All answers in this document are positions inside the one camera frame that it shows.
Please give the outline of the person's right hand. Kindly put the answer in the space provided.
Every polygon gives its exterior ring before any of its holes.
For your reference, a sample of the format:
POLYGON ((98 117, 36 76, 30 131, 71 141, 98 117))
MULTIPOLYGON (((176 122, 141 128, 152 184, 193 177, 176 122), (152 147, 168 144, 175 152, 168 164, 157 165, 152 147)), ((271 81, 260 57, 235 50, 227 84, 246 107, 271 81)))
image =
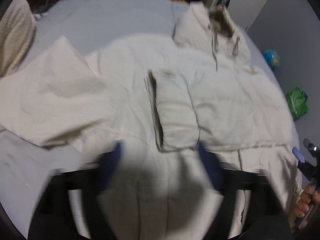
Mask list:
POLYGON ((316 205, 319 205, 319 193, 315 191, 311 193, 312 186, 308 184, 304 191, 300 195, 300 199, 294 209, 294 214, 297 218, 303 218, 309 211, 309 204, 313 201, 316 205))

